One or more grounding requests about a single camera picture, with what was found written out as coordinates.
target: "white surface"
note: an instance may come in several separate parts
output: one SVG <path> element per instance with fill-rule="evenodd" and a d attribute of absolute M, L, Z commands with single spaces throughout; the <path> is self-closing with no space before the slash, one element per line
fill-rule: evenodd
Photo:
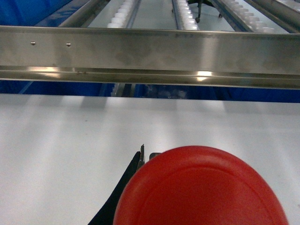
<path fill-rule="evenodd" d="M 300 221 L 300 104 L 0 95 L 0 224 L 84 225 L 134 153 L 228 151 Z"/>
<path fill-rule="evenodd" d="M 176 30 L 172 0 L 142 0 L 132 28 Z"/>

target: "red cap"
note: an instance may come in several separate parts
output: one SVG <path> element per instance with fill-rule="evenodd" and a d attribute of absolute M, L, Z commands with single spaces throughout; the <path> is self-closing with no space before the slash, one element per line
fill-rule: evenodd
<path fill-rule="evenodd" d="M 275 194 L 239 158 L 187 146 L 156 156 L 129 181 L 114 225 L 288 225 Z"/>

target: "metal bar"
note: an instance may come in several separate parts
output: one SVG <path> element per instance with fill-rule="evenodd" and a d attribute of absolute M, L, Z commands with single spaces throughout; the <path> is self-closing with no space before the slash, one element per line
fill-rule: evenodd
<path fill-rule="evenodd" d="M 131 13 L 130 19 L 129 19 L 127 25 L 126 25 L 126 28 L 132 28 L 132 25 L 135 21 L 135 17 L 136 17 L 138 9 L 140 7 L 140 4 L 141 4 L 141 0 L 137 0 L 137 3 L 136 3 L 136 5 L 135 5 L 135 7 L 134 7 L 134 9 Z"/>
<path fill-rule="evenodd" d="M 299 74 L 249 74 L 209 71 L 0 67 L 0 80 L 144 83 L 175 85 L 184 84 L 221 87 L 300 89 Z"/>
<path fill-rule="evenodd" d="M 300 33 L 300 12 L 277 0 L 245 0 L 290 33 Z"/>
<path fill-rule="evenodd" d="M 88 1 L 68 19 L 61 23 L 59 27 L 81 27 L 97 10 L 99 10 L 98 5 L 100 4 L 104 7 L 104 0 Z"/>
<path fill-rule="evenodd" d="M 179 14 L 179 11 L 178 11 L 177 2 L 175 0 L 172 0 L 172 5 L 173 5 L 173 13 L 174 13 L 174 18 L 175 18 L 176 28 L 178 30 L 184 30 L 183 25 L 180 21 L 180 14 Z"/>
<path fill-rule="evenodd" d="M 211 3 L 235 31 L 253 32 L 223 1 L 211 0 Z"/>
<path fill-rule="evenodd" d="M 300 74 L 299 34 L 0 26 L 0 66 Z"/>

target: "metal guide rail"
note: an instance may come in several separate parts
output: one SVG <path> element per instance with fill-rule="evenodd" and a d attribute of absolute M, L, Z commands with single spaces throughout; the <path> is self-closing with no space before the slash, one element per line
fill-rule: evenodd
<path fill-rule="evenodd" d="M 0 79 L 300 89 L 300 35 L 0 27 Z"/>

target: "blue side panel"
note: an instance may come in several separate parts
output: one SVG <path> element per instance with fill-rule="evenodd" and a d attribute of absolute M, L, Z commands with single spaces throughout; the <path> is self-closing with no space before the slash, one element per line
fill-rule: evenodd
<path fill-rule="evenodd" d="M 224 100 L 300 103 L 300 90 L 222 88 Z"/>
<path fill-rule="evenodd" d="M 29 81 L 0 81 L 0 93 L 18 94 Z"/>
<path fill-rule="evenodd" d="M 136 98 L 170 98 L 170 99 L 209 99 L 217 100 L 213 87 L 196 87 L 182 85 L 143 85 L 135 86 Z"/>
<path fill-rule="evenodd" d="M 0 81 L 0 93 L 109 97 L 113 83 Z"/>
<path fill-rule="evenodd" d="M 71 0 L 1 0 L 0 25 L 33 26 Z"/>
<path fill-rule="evenodd" d="M 300 90 L 137 84 L 134 97 L 300 103 Z"/>

